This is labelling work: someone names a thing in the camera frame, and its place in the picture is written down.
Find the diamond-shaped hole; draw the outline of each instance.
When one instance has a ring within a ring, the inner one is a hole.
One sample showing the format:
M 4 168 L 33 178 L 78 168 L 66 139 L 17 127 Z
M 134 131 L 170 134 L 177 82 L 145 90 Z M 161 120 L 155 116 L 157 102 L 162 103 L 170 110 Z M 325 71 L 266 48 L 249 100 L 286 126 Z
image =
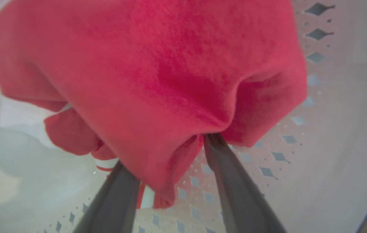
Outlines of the diamond-shaped hole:
M 303 102 L 303 107 L 307 108 L 314 105 L 314 101 L 308 96 L 307 99 Z
M 244 162 L 249 162 L 249 161 L 251 161 L 251 156 L 250 156 L 250 154 L 248 154 L 248 153 L 242 153 L 242 154 L 240 155 L 240 157 L 241 157 L 241 159 L 242 159 Z
M 294 116 L 291 118 L 291 120 L 296 124 L 297 126 L 306 124 L 306 121 L 301 116 Z
M 152 221 L 152 223 L 153 223 L 154 225 L 159 226 L 159 216 L 158 216 L 158 215 L 153 214 L 153 221 Z
M 215 231 L 209 229 L 208 227 L 205 227 L 205 230 L 207 231 L 207 233 L 215 233 Z
M 286 158 L 284 157 L 283 153 L 280 153 L 280 152 L 271 152 L 271 153 L 274 156 L 274 159 L 276 161 L 285 161 L 285 162 L 290 163 L 289 161 L 286 160 Z
M 314 29 L 312 32 L 306 34 L 305 36 L 306 37 L 311 37 L 311 38 L 319 41 L 319 40 L 323 39 L 325 36 L 333 35 L 333 34 L 334 34 L 334 32 L 325 32 L 325 31 L 317 28 L 317 29 Z
M 204 192 L 205 202 L 214 202 L 214 196 L 210 193 Z
M 193 218 L 201 220 L 201 213 L 199 212 L 198 208 L 191 206 L 191 215 Z
M 208 165 L 202 165 L 202 171 L 204 171 L 205 174 L 212 174 L 212 170 Z
M 283 135 L 284 140 L 286 141 L 287 144 L 292 144 L 292 143 L 296 143 L 296 138 L 294 138 L 293 135 Z
M 83 203 L 83 213 L 86 213 L 89 207 Z
M 261 169 L 261 172 L 262 172 L 262 175 L 264 176 L 268 176 L 268 177 L 273 177 L 275 178 L 276 180 L 278 180 L 278 178 L 276 178 L 273 174 L 272 174 L 272 171 L 270 168 L 262 168 L 262 167 L 259 167 Z
M 70 222 L 72 223 L 72 224 L 74 224 L 74 217 L 75 217 L 75 215 L 73 214 L 73 213 L 71 213 L 70 212 Z
M 311 87 L 314 87 L 320 84 L 320 78 L 318 78 L 315 74 L 311 74 L 307 77 L 307 84 Z
M 262 147 L 262 144 L 260 141 L 256 142 L 256 144 L 254 145 L 254 147 L 260 148 Z
M 199 187 L 199 180 L 196 177 L 191 176 L 191 185 L 195 187 Z
M 312 61 L 314 64 L 317 64 L 324 60 L 324 56 L 319 52 L 312 53 L 306 58 Z
M 186 191 L 183 189 L 178 189 L 178 197 L 180 199 L 186 199 Z
M 176 220 L 176 227 L 179 233 L 185 233 L 185 224 L 179 220 Z
M 60 232 L 61 230 L 61 223 L 57 221 L 57 227 L 55 228 L 55 231 Z
M 328 9 L 333 9 L 333 8 L 335 8 L 335 5 L 325 6 L 323 4 L 316 3 L 312 7 L 310 7 L 309 9 L 305 10 L 305 12 L 316 15 L 316 16 L 319 16 L 322 13 L 324 13 L 325 11 L 327 11 Z

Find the red fabric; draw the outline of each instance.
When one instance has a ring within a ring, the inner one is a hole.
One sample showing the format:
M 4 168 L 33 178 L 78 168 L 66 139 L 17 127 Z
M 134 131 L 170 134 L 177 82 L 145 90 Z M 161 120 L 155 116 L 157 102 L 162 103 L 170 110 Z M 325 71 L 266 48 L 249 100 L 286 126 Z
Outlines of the red fabric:
M 145 192 L 146 185 L 141 183 L 139 186 L 139 194 L 138 194 L 138 201 L 136 202 L 136 209 L 140 209 L 142 205 L 143 193 Z
M 94 151 L 92 151 L 92 155 L 96 159 L 100 160 L 109 160 L 117 158 L 115 154 L 111 151 L 111 149 L 107 146 L 107 144 L 104 144 L 101 140 L 99 140 L 101 145 Z
M 162 208 L 200 134 L 252 146 L 305 99 L 305 75 L 291 1 L 14 0 L 0 12 L 2 92 L 71 103 L 74 122 L 46 121 L 52 141 L 84 154 L 102 139 Z

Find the laundry basket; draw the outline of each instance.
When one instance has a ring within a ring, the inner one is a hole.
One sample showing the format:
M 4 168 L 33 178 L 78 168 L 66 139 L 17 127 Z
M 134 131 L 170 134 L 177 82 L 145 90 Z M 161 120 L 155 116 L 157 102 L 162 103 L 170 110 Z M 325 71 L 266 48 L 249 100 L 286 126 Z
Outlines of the laundry basket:
M 231 147 L 290 233 L 354 233 L 367 215 L 367 0 L 293 0 L 308 97 L 252 148 Z M 0 129 L 0 233 L 70 233 L 105 181 L 93 159 Z M 134 233 L 224 233 L 201 151 L 167 210 Z

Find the red and white striped trim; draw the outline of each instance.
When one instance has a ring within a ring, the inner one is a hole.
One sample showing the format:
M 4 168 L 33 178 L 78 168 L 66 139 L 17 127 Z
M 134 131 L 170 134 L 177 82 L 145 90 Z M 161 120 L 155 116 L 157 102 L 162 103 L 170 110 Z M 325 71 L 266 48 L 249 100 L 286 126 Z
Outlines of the red and white striped trim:
M 98 168 L 99 172 L 105 175 L 109 175 L 110 172 L 113 170 L 114 166 L 119 161 L 119 159 L 118 158 L 109 160 L 95 159 L 95 161 L 96 161 L 96 167 Z M 149 186 L 140 183 L 136 209 L 153 208 L 154 199 L 155 199 L 155 192 Z

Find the red cloth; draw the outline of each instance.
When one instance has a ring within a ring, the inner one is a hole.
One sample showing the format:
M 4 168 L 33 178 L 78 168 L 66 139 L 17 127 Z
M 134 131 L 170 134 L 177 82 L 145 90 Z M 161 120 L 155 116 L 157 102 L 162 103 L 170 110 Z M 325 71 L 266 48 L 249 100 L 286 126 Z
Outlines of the red cloth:
M 0 12 L 3 94 L 71 103 L 46 120 L 52 141 L 118 156 L 156 208 L 173 204 L 202 133 L 253 146 L 305 99 L 305 76 L 291 1 L 14 0 Z

